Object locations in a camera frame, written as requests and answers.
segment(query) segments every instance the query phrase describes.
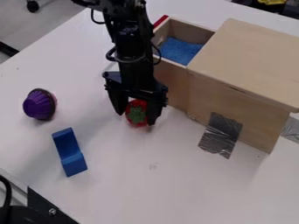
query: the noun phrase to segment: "box lid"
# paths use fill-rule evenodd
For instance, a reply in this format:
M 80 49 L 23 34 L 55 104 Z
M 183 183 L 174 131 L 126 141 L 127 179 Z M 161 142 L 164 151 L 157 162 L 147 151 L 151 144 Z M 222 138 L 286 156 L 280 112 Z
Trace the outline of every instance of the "box lid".
M 299 38 L 228 19 L 188 65 L 195 75 L 299 112 Z

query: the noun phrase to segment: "red ball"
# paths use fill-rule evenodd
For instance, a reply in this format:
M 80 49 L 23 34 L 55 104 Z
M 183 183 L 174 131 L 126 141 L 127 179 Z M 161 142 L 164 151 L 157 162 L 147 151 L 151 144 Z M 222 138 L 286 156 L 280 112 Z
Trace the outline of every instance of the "red ball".
M 135 127 L 144 127 L 148 125 L 146 110 L 148 103 L 142 100 L 133 100 L 126 107 L 126 117 L 129 123 Z

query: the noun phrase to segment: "open box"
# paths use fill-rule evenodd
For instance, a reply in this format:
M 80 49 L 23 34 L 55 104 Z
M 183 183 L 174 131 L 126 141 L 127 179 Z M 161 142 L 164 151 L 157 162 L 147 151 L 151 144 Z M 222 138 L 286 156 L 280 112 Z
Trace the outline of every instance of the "open box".
M 168 17 L 155 30 L 152 42 L 160 47 L 168 37 L 183 40 L 193 44 L 205 44 L 215 31 L 194 24 Z M 169 59 L 162 58 L 155 67 L 156 78 L 169 88 L 169 104 L 187 112 L 188 102 L 188 76 L 187 66 L 178 64 Z
M 157 46 L 168 37 L 205 44 L 187 66 L 156 66 L 170 105 L 204 125 L 213 112 L 234 119 L 240 141 L 270 153 L 289 113 L 299 112 L 299 38 L 234 19 L 212 31 L 168 18 L 155 34 Z

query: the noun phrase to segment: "duct tape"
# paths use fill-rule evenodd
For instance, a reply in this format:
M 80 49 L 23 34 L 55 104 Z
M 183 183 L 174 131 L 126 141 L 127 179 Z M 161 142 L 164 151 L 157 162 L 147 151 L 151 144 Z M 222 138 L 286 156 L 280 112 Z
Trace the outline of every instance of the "duct tape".
M 224 158 L 232 155 L 243 124 L 217 113 L 211 113 L 210 122 L 205 129 L 198 147 L 213 154 L 220 154 Z
M 284 125 L 281 136 L 299 144 L 299 121 L 290 116 Z

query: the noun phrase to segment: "blue foam block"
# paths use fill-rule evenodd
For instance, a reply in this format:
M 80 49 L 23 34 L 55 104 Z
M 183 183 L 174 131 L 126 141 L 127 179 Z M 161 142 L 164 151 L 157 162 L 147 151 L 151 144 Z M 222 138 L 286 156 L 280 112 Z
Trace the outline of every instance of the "blue foam block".
M 52 138 L 55 142 L 61 159 L 61 164 L 67 177 L 71 177 L 79 172 L 87 170 L 87 163 L 80 151 L 80 147 L 72 128 L 56 132 L 52 134 Z
M 190 44 L 176 38 L 167 38 L 160 47 L 162 57 L 187 66 L 204 45 Z

